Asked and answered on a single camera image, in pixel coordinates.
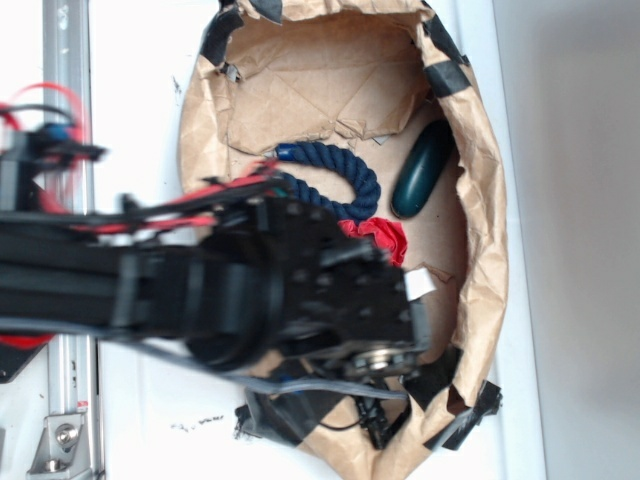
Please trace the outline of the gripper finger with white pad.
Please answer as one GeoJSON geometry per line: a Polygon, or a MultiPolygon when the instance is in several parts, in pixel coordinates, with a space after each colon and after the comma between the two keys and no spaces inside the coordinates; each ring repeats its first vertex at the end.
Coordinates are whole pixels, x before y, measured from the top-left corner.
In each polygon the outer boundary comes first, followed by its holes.
{"type": "Polygon", "coordinates": [[[435,290],[435,283],[426,267],[406,271],[404,284],[408,301],[421,299],[435,290]]]}

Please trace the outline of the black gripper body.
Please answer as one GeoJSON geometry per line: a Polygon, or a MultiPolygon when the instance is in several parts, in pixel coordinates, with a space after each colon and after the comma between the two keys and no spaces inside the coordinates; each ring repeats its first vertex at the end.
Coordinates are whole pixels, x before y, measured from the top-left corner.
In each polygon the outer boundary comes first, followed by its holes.
{"type": "Polygon", "coordinates": [[[349,380],[406,374],[431,346],[425,307],[408,301],[404,271],[371,241],[347,237],[327,211],[299,201],[248,203],[214,231],[214,250],[243,266],[225,281],[234,342],[215,368],[231,371],[269,350],[349,380]]]}

